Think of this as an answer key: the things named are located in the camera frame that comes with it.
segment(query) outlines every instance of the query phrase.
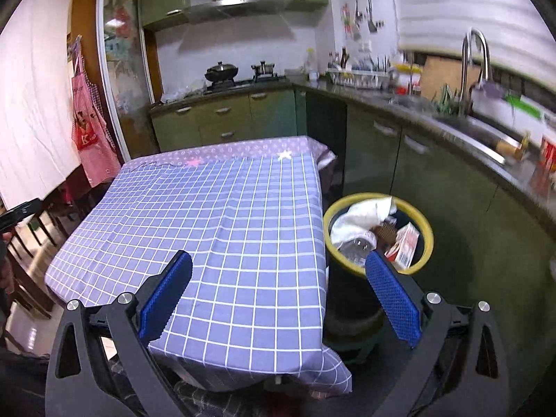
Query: cooking pot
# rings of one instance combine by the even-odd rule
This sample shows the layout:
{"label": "cooking pot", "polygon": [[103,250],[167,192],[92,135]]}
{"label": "cooking pot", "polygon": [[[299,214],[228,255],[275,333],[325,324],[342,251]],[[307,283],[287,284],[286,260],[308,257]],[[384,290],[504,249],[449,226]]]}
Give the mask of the cooking pot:
{"label": "cooking pot", "polygon": [[274,64],[267,64],[265,61],[261,61],[260,64],[252,65],[251,69],[255,72],[255,76],[272,75],[274,73]]}
{"label": "cooking pot", "polygon": [[214,65],[207,69],[205,78],[209,82],[223,82],[225,80],[231,80],[237,75],[237,67],[233,64],[222,64],[222,61],[218,61],[218,65]]}

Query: pot lid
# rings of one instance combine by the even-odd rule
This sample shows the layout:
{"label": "pot lid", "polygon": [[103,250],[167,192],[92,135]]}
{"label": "pot lid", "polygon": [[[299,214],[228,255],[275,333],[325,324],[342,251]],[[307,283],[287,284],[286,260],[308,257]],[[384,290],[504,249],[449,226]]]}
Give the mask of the pot lid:
{"label": "pot lid", "polygon": [[218,65],[214,65],[207,69],[207,72],[222,72],[230,71],[231,69],[237,69],[233,64],[223,64],[222,61],[218,61]]}

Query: drawer handle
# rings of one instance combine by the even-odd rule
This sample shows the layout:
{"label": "drawer handle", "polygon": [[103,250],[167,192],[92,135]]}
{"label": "drawer handle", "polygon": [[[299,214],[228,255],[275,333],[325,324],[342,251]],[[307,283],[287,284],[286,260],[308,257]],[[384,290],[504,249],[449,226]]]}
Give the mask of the drawer handle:
{"label": "drawer handle", "polygon": [[395,137],[398,135],[398,132],[392,127],[381,125],[376,121],[373,121],[373,127],[385,136]]}
{"label": "drawer handle", "polygon": [[424,155],[429,151],[429,148],[427,146],[416,142],[415,139],[411,139],[409,136],[404,136],[404,143],[406,146],[408,146],[411,150],[418,153],[419,155]]}

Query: kitchen counter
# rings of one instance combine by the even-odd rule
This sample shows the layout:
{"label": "kitchen counter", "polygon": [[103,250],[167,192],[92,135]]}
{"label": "kitchen counter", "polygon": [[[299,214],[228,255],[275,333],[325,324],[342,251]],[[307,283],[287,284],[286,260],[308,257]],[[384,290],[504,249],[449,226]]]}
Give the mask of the kitchen counter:
{"label": "kitchen counter", "polygon": [[154,104],[151,105],[149,110],[149,115],[151,118],[156,118],[160,115],[166,114],[170,111],[175,111],[177,109],[183,108],[187,105],[199,102],[207,102],[211,100],[219,100],[226,97],[240,96],[241,94],[248,94],[254,92],[261,92],[266,90],[279,90],[279,89],[291,89],[292,83],[290,80],[281,80],[278,82],[261,82],[254,83],[244,87],[237,87],[226,89],[219,92],[214,92],[211,94],[196,94],[195,96],[185,97],[185,99],[173,101],[168,104]]}
{"label": "kitchen counter", "polygon": [[329,98],[342,100],[373,110],[382,118],[391,119],[404,126],[410,126],[460,156],[467,163],[483,172],[497,185],[512,195],[529,214],[533,215],[548,234],[556,239],[556,192],[549,190],[546,181],[537,179],[537,159],[529,154],[521,162],[500,165],[476,147],[466,142],[459,133],[431,116],[418,113],[397,105],[390,105],[385,93],[334,85],[328,81],[308,82],[302,77],[289,77],[281,82],[263,82],[250,86],[233,88],[208,95],[191,96],[167,105],[153,105],[149,111],[152,118],[169,111],[175,111],[188,104],[222,99],[230,96],[254,93],[264,90],[298,88]]}

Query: red container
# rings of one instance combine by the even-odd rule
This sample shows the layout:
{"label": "red container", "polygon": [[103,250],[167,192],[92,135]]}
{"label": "red container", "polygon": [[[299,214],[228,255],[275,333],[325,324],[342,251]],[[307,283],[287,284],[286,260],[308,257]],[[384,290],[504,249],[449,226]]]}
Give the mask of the red container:
{"label": "red container", "polygon": [[540,164],[549,171],[556,171],[556,142],[546,136],[540,145]]}

